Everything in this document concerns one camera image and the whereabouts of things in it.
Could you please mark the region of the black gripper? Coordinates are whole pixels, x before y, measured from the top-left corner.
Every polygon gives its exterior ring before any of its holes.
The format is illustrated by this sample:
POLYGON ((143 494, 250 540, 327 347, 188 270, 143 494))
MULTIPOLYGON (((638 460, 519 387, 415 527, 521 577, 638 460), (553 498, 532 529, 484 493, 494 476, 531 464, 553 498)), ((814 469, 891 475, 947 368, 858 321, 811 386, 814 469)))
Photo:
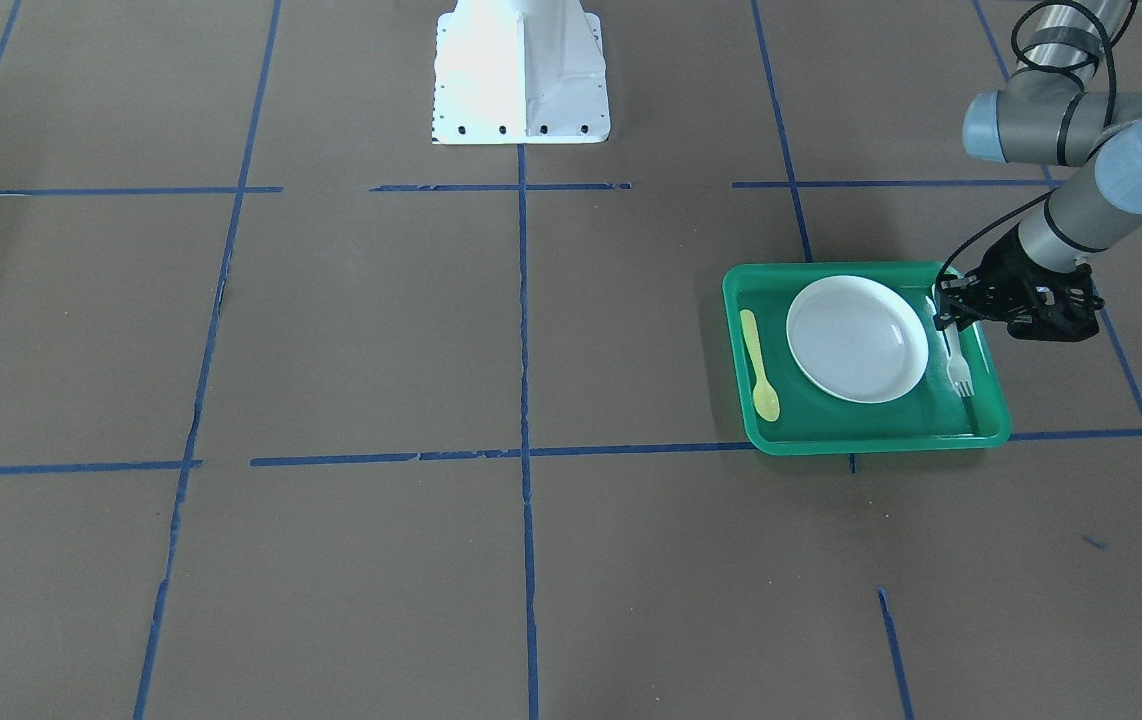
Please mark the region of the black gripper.
POLYGON ((1019 229, 1010 229, 988 249, 970 275, 938 275, 933 325, 936 331, 965 331, 982 319, 1034 322, 1055 309, 1055 272, 1034 261, 1019 229))

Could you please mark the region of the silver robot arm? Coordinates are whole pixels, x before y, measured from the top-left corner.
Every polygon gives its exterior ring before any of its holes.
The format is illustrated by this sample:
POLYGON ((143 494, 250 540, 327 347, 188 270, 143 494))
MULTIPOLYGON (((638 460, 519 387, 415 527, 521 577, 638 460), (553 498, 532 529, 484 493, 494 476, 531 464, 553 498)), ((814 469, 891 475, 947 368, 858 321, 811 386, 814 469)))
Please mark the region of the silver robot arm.
POLYGON ((1004 323, 1018 339, 1096 336, 1103 299, 1091 261, 1142 227, 1142 94, 1119 91, 1115 49, 1133 1, 1039 1, 1010 35, 1016 67, 1000 91, 970 102, 963 143, 996 163, 1071 169, 1002 217, 978 269, 944 263, 932 295, 938 331, 1004 323))

